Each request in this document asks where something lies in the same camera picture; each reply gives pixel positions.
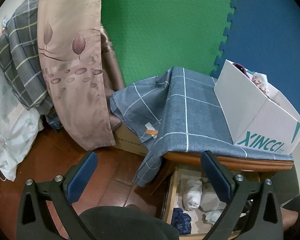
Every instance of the pink curtain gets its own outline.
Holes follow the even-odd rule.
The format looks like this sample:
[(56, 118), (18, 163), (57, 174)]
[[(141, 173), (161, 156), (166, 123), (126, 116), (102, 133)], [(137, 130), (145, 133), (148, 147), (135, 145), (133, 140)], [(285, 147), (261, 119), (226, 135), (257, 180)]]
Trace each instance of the pink curtain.
[(107, 98), (124, 88), (100, 12), (101, 0), (39, 0), (42, 73), (64, 128), (86, 150), (115, 145), (120, 121)]

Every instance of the cardboard box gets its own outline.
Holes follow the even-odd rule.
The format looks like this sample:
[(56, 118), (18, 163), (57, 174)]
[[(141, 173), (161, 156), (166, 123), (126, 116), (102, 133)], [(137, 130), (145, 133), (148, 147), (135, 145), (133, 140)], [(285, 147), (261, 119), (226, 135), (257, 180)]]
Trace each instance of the cardboard box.
[(271, 84), (269, 97), (278, 104), (226, 60), (214, 92), (234, 145), (289, 155), (299, 143), (300, 115)]
[(116, 148), (146, 156), (148, 149), (139, 141), (139, 137), (131, 132), (124, 124), (117, 128), (114, 132)]

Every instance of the orange tag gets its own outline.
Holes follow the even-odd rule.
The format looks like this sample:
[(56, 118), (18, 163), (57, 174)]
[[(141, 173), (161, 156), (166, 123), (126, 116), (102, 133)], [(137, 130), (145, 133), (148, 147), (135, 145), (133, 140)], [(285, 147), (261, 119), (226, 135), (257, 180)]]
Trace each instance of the orange tag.
[(158, 135), (158, 131), (156, 130), (146, 130), (146, 134), (151, 134), (151, 135)]

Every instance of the blue foam mat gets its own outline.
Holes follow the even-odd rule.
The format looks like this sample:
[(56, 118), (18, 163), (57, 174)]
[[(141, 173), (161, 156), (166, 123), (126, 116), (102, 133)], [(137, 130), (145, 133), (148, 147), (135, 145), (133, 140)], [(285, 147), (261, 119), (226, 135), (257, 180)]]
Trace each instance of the blue foam mat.
[(300, 8), (294, 0), (236, 0), (211, 76), (218, 78), (225, 59), (264, 73), (300, 114)]

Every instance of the metal bolt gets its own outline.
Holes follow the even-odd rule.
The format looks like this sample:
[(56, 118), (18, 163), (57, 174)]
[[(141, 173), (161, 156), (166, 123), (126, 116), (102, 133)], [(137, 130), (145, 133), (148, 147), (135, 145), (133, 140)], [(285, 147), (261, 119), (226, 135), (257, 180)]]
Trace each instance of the metal bolt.
[(266, 179), (266, 184), (271, 185), (272, 181), (270, 179)]
[(32, 184), (32, 182), (33, 182), (32, 179), (28, 179), (28, 180), (26, 181), (26, 185), (30, 186), (30, 185)]
[(243, 176), (242, 176), (241, 174), (237, 174), (237, 175), (235, 176), (235, 179), (236, 179), (237, 181), (243, 181)]
[(54, 180), (55, 180), (56, 182), (62, 181), (62, 179), (63, 179), (62, 175), (57, 175), (57, 176), (55, 176), (55, 178), (54, 178)]

